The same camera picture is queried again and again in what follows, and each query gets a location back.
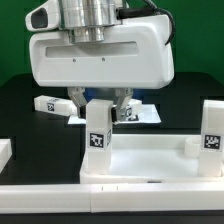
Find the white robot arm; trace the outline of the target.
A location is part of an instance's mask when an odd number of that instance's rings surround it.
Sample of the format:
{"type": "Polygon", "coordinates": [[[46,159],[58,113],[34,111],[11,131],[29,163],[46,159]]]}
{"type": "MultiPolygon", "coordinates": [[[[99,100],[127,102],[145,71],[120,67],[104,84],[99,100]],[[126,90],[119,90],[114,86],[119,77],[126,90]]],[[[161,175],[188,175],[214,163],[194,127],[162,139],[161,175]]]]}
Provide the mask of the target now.
{"type": "Polygon", "coordinates": [[[32,73],[41,86],[66,87],[78,116],[88,115],[87,88],[115,90],[112,120],[132,114],[135,89],[159,89],[174,77],[172,15],[122,0],[47,0],[25,17],[32,73]]]}

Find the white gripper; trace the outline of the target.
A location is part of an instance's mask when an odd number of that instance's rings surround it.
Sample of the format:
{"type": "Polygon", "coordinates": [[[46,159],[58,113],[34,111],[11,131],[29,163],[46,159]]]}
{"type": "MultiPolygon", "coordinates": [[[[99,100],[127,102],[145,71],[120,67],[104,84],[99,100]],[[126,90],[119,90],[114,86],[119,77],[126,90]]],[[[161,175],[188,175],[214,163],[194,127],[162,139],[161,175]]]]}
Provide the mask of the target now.
{"type": "Polygon", "coordinates": [[[122,122],[132,115],[132,88],[159,89],[173,79],[169,34],[165,15],[127,19],[95,43],[71,44],[64,31],[37,33],[29,43],[33,77],[41,86],[68,87],[79,118],[86,117],[85,88],[116,88],[112,122],[122,122]]]}

